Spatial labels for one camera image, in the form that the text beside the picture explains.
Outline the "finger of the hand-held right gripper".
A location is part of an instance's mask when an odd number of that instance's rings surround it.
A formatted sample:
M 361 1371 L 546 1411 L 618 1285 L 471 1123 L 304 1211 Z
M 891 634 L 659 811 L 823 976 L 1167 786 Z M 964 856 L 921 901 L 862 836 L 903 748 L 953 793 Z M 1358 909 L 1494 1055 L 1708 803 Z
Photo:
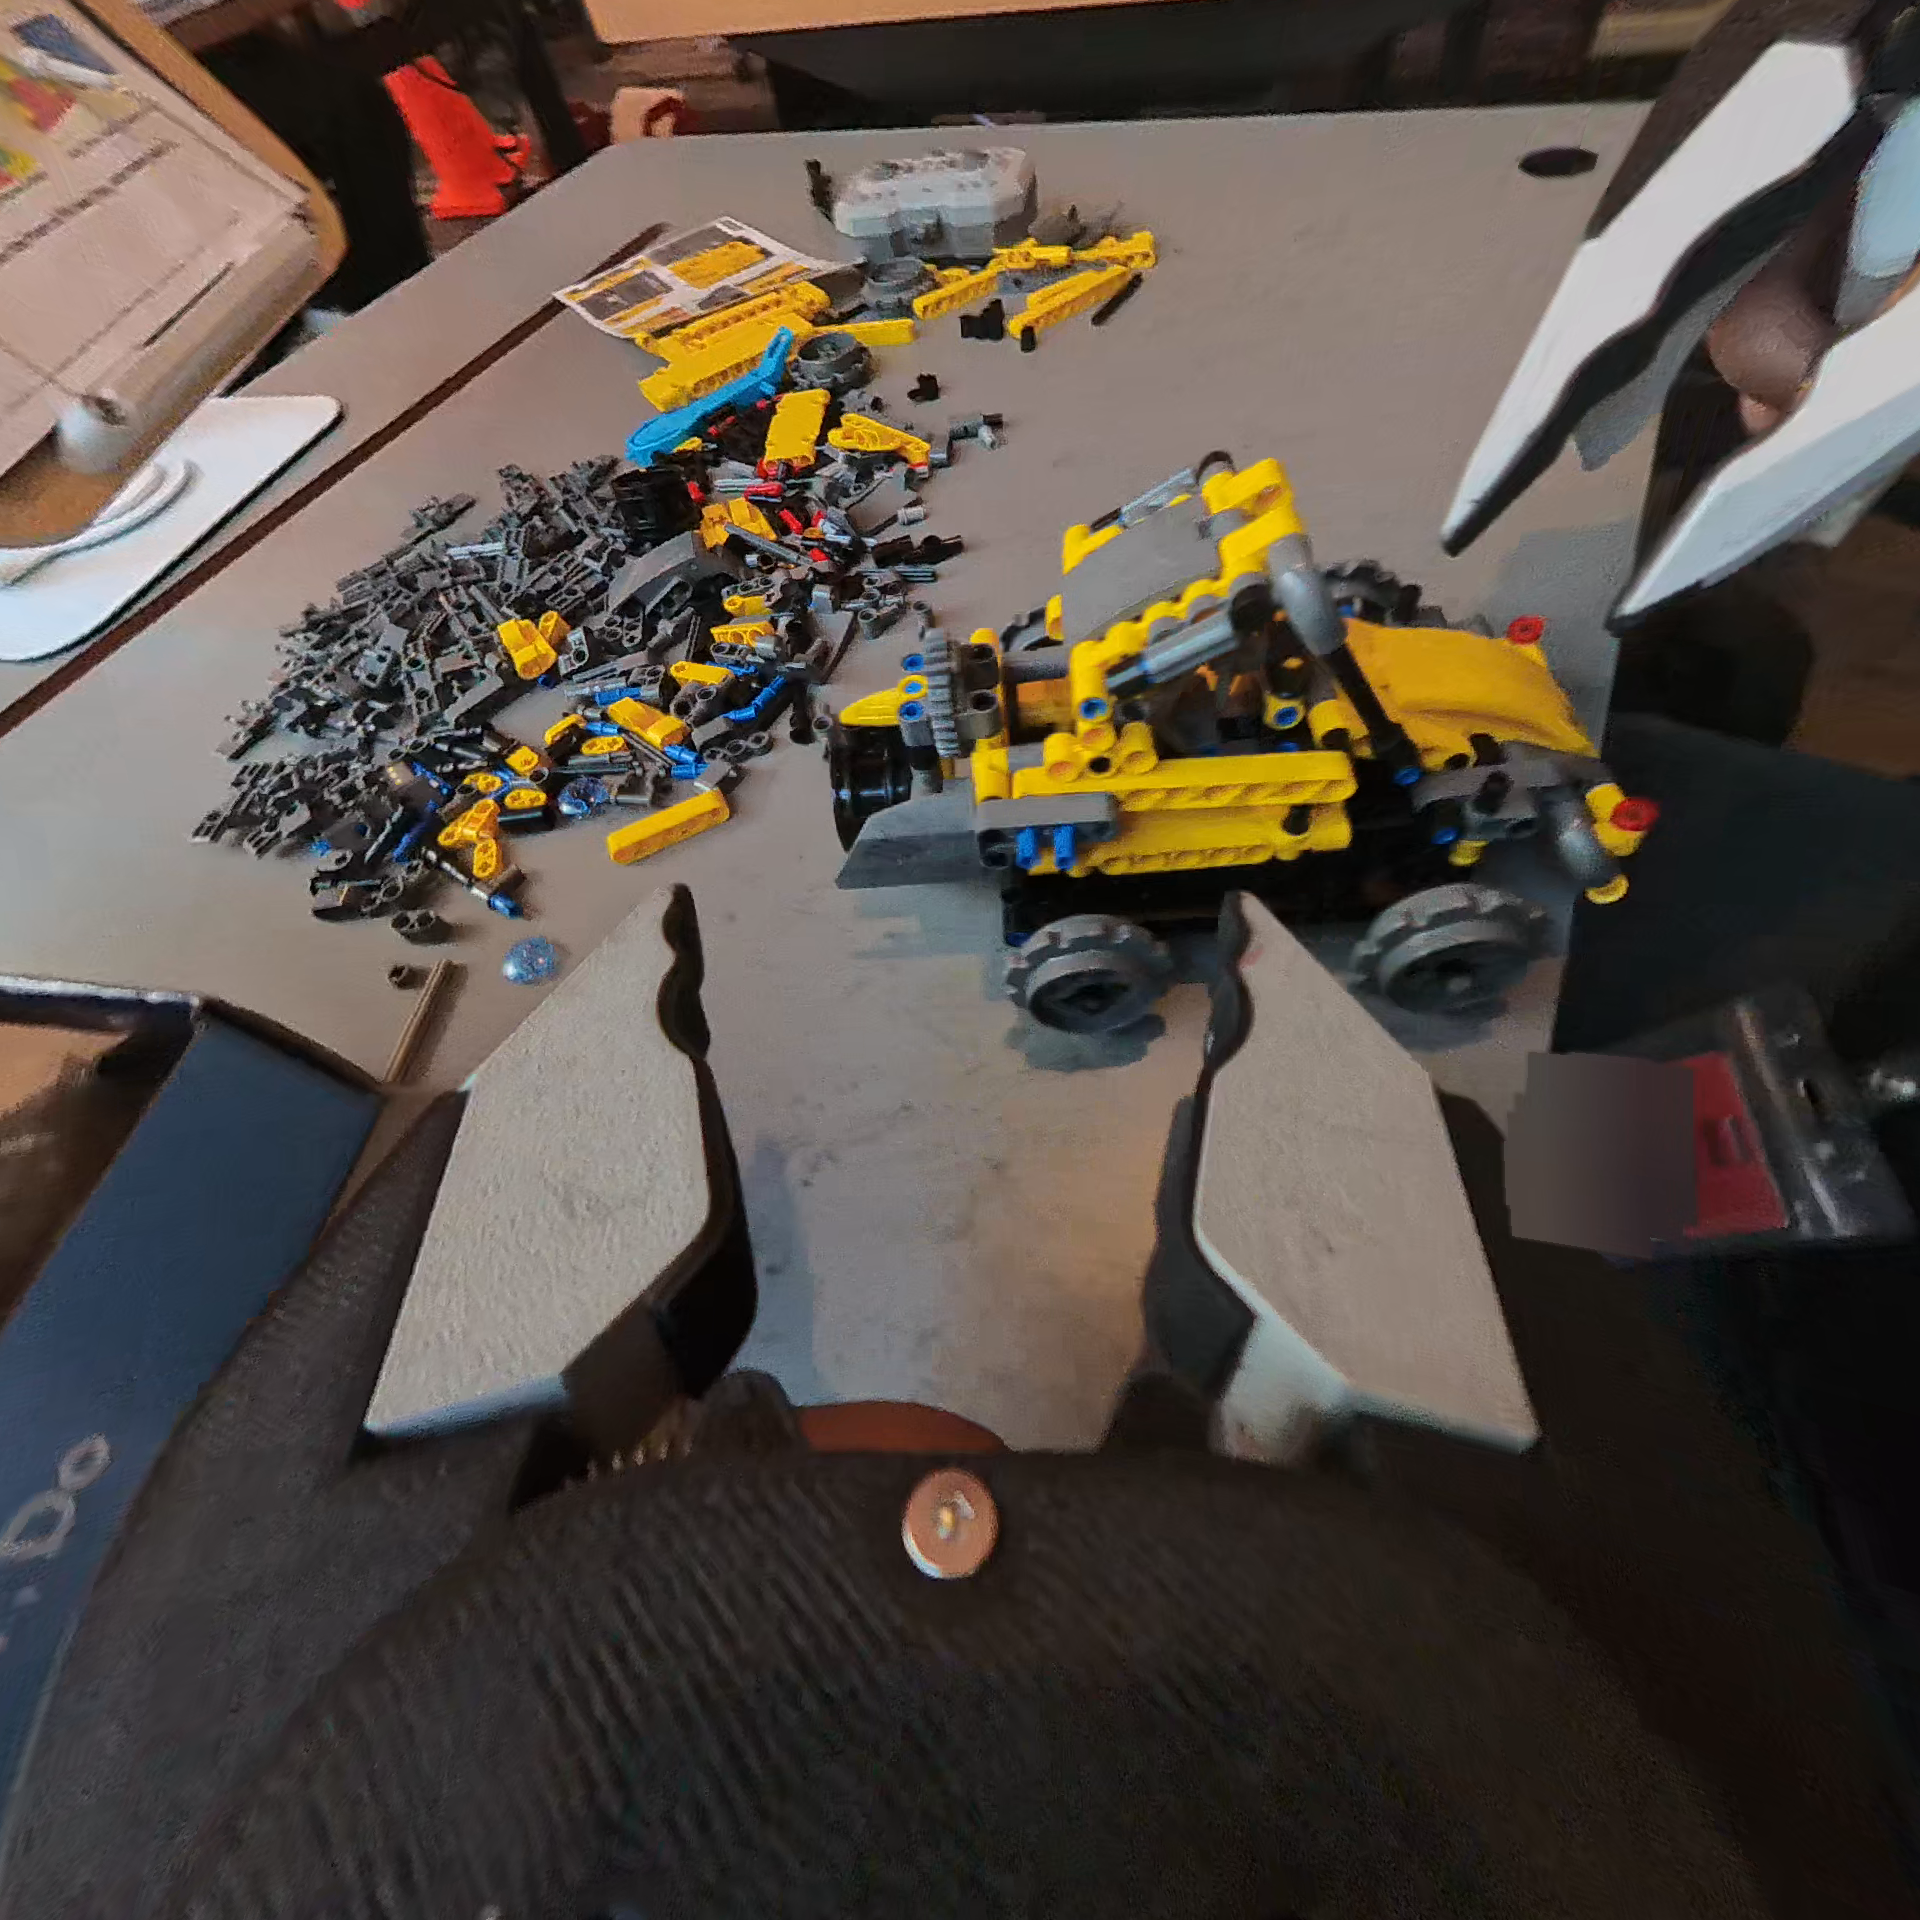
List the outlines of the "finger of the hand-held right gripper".
M 1611 613 L 1637 623 L 1811 532 L 1906 469 L 1918 450 L 1918 338 L 1853 335 L 1804 399 L 1688 498 Z
M 1703 304 L 1722 306 L 1822 196 L 1873 56 L 1778 44 L 1599 236 L 1587 233 L 1481 432 L 1440 543 L 1470 549 Z

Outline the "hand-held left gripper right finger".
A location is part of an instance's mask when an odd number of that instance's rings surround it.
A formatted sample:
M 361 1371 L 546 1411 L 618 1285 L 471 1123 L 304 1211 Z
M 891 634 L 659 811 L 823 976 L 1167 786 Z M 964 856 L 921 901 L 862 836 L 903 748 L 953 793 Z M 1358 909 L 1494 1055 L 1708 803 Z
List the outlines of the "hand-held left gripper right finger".
M 1147 1338 L 1227 1454 L 1355 1422 L 1540 1436 L 1429 1070 L 1247 893 L 1167 1140 Z

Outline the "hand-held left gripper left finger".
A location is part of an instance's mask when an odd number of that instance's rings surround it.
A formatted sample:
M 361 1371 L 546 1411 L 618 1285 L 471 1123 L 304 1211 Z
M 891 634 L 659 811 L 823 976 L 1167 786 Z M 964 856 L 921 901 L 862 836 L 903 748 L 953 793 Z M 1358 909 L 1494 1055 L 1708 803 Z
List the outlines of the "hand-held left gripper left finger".
M 757 1259 L 704 976 L 697 901 L 665 887 L 471 1074 L 371 1433 L 537 1414 L 638 1443 L 733 1365 Z

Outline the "yellow toy block vehicle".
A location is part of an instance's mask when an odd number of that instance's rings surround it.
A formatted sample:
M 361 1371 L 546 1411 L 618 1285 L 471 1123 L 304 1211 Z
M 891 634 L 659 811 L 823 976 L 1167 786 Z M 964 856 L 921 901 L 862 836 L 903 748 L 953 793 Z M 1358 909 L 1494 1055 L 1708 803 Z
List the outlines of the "yellow toy block vehicle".
M 1070 527 L 1044 608 L 927 632 L 826 759 L 836 887 L 992 889 L 1007 995 L 1087 1037 L 1137 1024 L 1234 901 L 1352 932 L 1362 997 L 1485 1019 L 1552 944 L 1487 859 L 1608 906 L 1661 820 L 1543 620 L 1452 626 L 1381 564 L 1321 564 L 1284 466 L 1221 449 Z

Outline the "grey desk with wooden edge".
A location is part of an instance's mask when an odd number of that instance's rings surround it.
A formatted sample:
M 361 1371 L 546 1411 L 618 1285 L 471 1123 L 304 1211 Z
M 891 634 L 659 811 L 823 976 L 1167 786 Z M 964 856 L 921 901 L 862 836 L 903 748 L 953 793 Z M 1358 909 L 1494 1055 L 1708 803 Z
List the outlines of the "grey desk with wooden edge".
M 1630 563 L 1650 441 L 1596 475 L 1555 469 L 1460 558 L 1437 537 L 1524 347 L 1646 111 L 1582 105 L 1034 126 L 1040 187 L 1158 238 L 1109 325 L 1038 351 L 945 325 L 895 355 L 900 407 L 932 373 L 936 421 L 1003 418 L 927 488 L 969 549 L 932 602 L 958 634 L 1047 602 L 1063 534 L 1207 452 L 1278 459 L 1327 563 L 1369 558 L 1454 619 L 1548 620 L 1587 721 L 1606 712 L 1602 620 Z M 642 360 L 549 295 L 652 228 L 733 217 L 833 241 L 804 162 L 841 174 L 941 135 L 693 136 L 610 148 L 304 349 L 263 390 L 347 409 L 295 488 L 373 443 L 446 378 L 511 349 L 304 501 L 154 625 L 4 735 L 4 971 L 220 997 L 378 1072 L 405 1021 L 400 944 L 313 919 L 307 866 L 191 840 L 227 793 L 228 714 L 278 630 L 385 552 L 410 511 L 502 466 L 554 473 L 645 416 Z M 1596 171 L 1531 178 L 1524 152 Z M 645 895 L 690 887 L 706 942 L 713 1062 L 760 1273 L 743 1354 L 799 1400 L 947 1405 L 1011 1443 L 1082 1446 L 1140 1346 L 1140 1273 L 1175 1105 L 1192 1088 L 1204 988 L 1147 1041 L 1075 1069 L 1004 1001 L 996 901 L 962 887 L 849 893 L 818 748 L 783 744 L 733 822 L 612 866 L 587 828 L 522 853 L 534 924 L 585 956 Z

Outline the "wooden side desk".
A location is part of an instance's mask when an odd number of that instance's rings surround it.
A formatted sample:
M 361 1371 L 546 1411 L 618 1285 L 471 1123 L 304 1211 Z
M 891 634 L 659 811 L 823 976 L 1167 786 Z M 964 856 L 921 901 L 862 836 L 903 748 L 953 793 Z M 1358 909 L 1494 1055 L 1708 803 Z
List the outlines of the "wooden side desk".
M 1338 102 L 1445 2 L 588 2 L 607 44 L 757 59 L 786 132 L 1103 122 Z

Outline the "person's right hand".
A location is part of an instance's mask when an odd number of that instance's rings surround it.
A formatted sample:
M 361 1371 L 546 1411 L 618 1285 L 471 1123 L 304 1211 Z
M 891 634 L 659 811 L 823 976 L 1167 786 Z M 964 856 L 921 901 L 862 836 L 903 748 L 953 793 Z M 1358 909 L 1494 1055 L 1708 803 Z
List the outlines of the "person's right hand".
M 1826 243 L 1773 256 L 1708 328 L 1707 357 L 1736 396 L 1751 438 L 1773 432 L 1801 405 L 1839 338 Z

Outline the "long brown rod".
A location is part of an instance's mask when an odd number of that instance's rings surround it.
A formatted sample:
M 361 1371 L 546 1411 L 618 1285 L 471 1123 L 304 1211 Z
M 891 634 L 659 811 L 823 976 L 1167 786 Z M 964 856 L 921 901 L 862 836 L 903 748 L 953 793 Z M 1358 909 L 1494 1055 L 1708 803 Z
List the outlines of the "long brown rod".
M 413 1072 L 420 1051 L 432 1033 L 444 999 L 461 975 L 459 963 L 441 961 L 422 975 L 413 1007 L 403 1022 L 397 1044 L 382 1069 L 382 1084 L 398 1088 Z

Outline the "short yellow brick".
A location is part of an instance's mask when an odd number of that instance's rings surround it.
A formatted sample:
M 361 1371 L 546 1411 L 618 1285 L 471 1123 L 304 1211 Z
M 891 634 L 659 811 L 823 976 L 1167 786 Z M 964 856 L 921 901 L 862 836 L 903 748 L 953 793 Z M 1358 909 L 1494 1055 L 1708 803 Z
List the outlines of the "short yellow brick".
M 733 818 L 724 790 L 698 786 L 689 799 L 638 812 L 605 839 L 607 856 L 616 866 L 635 866 L 682 846 Z

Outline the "blue cardboard box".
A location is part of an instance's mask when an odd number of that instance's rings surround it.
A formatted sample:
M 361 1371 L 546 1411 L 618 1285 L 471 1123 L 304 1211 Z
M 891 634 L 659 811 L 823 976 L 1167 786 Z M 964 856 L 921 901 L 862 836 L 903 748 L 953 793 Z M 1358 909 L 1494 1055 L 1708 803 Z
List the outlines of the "blue cardboard box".
M 179 1419 L 304 1260 L 378 1080 L 228 1003 L 6 975 L 2 1778 Z

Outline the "pile of small dark pieces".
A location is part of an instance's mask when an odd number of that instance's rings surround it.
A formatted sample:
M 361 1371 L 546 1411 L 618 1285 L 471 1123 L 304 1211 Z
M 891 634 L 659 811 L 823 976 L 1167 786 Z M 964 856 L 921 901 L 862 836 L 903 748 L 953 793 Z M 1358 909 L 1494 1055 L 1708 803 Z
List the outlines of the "pile of small dark pieces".
M 969 550 L 930 481 L 900 447 L 775 477 L 704 438 L 647 471 L 504 466 L 476 527 L 473 497 L 430 497 L 281 630 L 188 839 L 302 861 L 320 922 L 424 946 L 443 891 L 517 920 L 522 840 L 697 788 L 733 804 L 762 757 L 825 733 L 859 644 L 930 626 Z

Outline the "group of yellow beams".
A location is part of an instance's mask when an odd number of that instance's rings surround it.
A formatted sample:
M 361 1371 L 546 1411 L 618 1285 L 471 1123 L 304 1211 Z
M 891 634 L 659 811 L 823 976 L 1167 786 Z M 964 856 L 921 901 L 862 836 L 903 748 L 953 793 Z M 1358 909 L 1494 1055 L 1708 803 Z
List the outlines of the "group of yellow beams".
M 1104 325 L 1157 267 L 1158 245 L 1148 231 L 1103 236 L 1087 247 L 1019 243 L 978 264 L 896 259 L 854 271 L 850 295 L 801 283 L 645 338 L 636 347 L 657 367 L 640 381 L 648 418 L 636 428 L 746 373 L 778 328 L 794 332 L 778 399 L 713 421 L 648 469 L 690 452 L 733 421 L 766 421 L 788 399 L 804 399 L 810 410 L 802 424 L 772 428 L 766 450 L 757 457 L 775 477 L 802 473 L 816 463 L 826 436 L 821 421 L 833 400 L 869 382 L 879 353 L 915 347 L 928 328 L 947 322 L 972 341 L 1011 341 L 1034 353 L 1063 325 Z

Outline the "white stand base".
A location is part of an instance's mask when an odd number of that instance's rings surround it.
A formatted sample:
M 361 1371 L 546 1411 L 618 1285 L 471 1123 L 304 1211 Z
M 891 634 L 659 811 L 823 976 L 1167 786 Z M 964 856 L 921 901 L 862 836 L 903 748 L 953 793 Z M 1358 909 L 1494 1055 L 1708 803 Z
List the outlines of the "white stand base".
M 214 396 L 80 532 L 2 552 L 2 660 L 108 628 L 342 418 L 336 396 Z

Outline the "orange fabric item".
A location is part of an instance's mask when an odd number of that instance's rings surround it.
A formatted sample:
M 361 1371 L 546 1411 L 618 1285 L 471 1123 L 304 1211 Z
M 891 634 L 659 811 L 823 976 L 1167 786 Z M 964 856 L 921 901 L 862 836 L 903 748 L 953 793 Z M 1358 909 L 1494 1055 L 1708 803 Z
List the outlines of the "orange fabric item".
M 429 217 L 475 223 L 504 214 L 533 158 L 529 136 L 494 131 L 434 56 L 389 70 L 382 85 L 432 174 Z

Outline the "wooden board with instruction sheet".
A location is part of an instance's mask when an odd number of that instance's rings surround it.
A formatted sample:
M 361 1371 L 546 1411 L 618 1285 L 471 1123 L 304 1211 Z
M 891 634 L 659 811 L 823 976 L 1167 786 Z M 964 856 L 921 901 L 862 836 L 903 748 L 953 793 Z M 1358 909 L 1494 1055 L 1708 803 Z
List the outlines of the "wooden board with instruction sheet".
M 2 6 L 2 544 L 85 531 L 336 272 L 324 184 L 134 4 Z

